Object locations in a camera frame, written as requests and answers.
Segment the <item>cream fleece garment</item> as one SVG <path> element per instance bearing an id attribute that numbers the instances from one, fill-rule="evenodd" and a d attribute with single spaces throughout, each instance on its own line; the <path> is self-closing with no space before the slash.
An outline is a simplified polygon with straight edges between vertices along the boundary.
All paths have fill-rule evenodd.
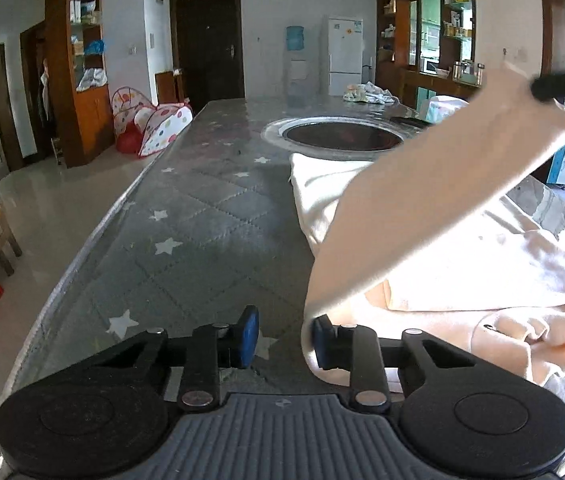
<path id="1" fill-rule="evenodd" d="M 291 158 L 311 246 L 301 344 L 319 379 L 311 326 L 380 337 L 423 330 L 537 385 L 565 376 L 565 250 L 509 197 L 565 144 L 565 107 L 539 102 L 510 65 L 461 110 L 374 162 Z"/>

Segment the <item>grey star patterned table cover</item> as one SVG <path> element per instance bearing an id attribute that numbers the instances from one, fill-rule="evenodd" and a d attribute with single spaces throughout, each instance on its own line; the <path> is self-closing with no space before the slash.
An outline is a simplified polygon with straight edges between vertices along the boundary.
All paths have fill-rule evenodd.
<path id="1" fill-rule="evenodd" d="M 299 348 L 311 251 L 297 223 L 290 151 L 262 137 L 279 120 L 389 128 L 374 106 L 335 101 L 300 107 L 277 101 L 216 101 L 136 179 L 106 214 L 43 307 L 6 388 L 37 379 L 152 327 L 183 335 L 198 324 L 231 321 L 248 304 L 261 336 L 248 370 L 220 375 L 229 392 L 266 393 L 275 407 L 255 416 L 250 455 L 231 436 L 227 451 L 202 468 L 163 458 L 147 479 L 211 476 L 258 479 L 389 479 L 401 464 L 333 440 L 337 422 L 307 416 L 309 448 L 297 452 L 293 400 L 323 393 Z"/>

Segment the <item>tissue pack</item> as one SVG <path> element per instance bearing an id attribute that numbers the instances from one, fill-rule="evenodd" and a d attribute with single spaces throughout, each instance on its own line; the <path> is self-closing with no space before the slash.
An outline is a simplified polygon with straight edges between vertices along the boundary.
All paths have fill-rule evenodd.
<path id="1" fill-rule="evenodd" d="M 439 124 L 467 105 L 467 101 L 456 98 L 456 96 L 432 96 L 420 105 L 418 118 L 430 124 Z"/>

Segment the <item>wooden sideboard table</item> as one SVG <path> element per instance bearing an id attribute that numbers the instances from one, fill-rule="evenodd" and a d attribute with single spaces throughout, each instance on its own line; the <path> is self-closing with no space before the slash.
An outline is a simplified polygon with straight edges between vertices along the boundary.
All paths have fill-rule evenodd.
<path id="1" fill-rule="evenodd" d="M 433 91 L 437 96 L 453 96 L 468 101 L 480 90 L 475 84 L 465 84 L 418 70 L 399 67 L 393 62 L 382 61 L 375 66 L 375 83 L 389 90 L 404 105 L 418 110 L 419 90 Z"/>

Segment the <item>wooden display cabinet right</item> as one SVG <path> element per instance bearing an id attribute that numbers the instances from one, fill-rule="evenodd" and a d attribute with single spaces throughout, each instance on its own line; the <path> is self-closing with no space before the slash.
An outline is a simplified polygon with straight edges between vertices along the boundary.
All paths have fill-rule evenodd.
<path id="1" fill-rule="evenodd" d="M 426 75 L 475 62 L 475 0 L 375 0 L 375 81 L 392 86 L 404 70 Z"/>

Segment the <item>round black induction cooktop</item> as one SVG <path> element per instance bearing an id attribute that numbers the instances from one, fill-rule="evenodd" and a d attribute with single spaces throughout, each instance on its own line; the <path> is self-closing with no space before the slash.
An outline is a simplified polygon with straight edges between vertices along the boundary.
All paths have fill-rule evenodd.
<path id="1" fill-rule="evenodd" d="M 341 116 L 311 116 L 269 122 L 268 143 L 289 153 L 329 160 L 375 160 L 416 136 L 395 122 Z"/>

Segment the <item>crumpled floral cloth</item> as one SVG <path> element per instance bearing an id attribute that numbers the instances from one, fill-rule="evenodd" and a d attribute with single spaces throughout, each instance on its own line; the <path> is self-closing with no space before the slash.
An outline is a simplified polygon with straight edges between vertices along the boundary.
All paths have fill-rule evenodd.
<path id="1" fill-rule="evenodd" d="M 399 99 L 393 96 L 389 90 L 382 89 L 371 81 L 366 84 L 350 84 L 343 94 L 346 102 L 394 105 L 399 103 Z"/>

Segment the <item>polka dot play tent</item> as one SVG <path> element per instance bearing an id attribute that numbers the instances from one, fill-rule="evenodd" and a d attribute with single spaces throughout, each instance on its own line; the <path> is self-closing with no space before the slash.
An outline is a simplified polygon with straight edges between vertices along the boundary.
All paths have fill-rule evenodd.
<path id="1" fill-rule="evenodd" d="M 121 87 L 111 98 L 115 148 L 145 158 L 165 150 L 194 120 L 185 103 L 154 105 L 143 93 Z"/>

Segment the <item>white refrigerator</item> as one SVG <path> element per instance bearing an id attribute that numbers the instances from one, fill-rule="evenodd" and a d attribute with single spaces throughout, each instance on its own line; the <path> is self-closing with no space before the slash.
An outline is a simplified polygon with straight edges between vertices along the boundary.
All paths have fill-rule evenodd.
<path id="1" fill-rule="evenodd" d="M 343 96 L 349 86 L 361 83 L 363 22 L 328 18 L 325 39 L 325 90 L 329 96 Z"/>

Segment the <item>wooden shelf cabinet left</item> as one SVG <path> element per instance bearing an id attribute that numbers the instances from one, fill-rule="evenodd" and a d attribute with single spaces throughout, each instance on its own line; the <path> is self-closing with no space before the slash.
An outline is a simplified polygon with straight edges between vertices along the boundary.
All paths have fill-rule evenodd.
<path id="1" fill-rule="evenodd" d="M 101 0 L 45 0 L 49 99 L 64 163 L 85 166 L 114 142 Z"/>

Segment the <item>water dispenser with bottle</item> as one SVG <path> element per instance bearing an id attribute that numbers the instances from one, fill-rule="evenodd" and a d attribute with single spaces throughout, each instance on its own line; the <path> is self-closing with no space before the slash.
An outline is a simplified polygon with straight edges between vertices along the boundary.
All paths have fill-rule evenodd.
<path id="1" fill-rule="evenodd" d="M 287 96 L 302 96 L 308 77 L 304 27 L 291 25 L 285 29 L 284 81 Z"/>

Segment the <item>dark wooden door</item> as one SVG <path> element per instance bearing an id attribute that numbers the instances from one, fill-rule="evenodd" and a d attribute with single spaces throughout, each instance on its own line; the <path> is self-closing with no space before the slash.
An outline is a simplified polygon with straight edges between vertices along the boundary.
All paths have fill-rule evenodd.
<path id="1" fill-rule="evenodd" d="M 174 65 L 195 112 L 244 96 L 241 0 L 170 0 Z"/>

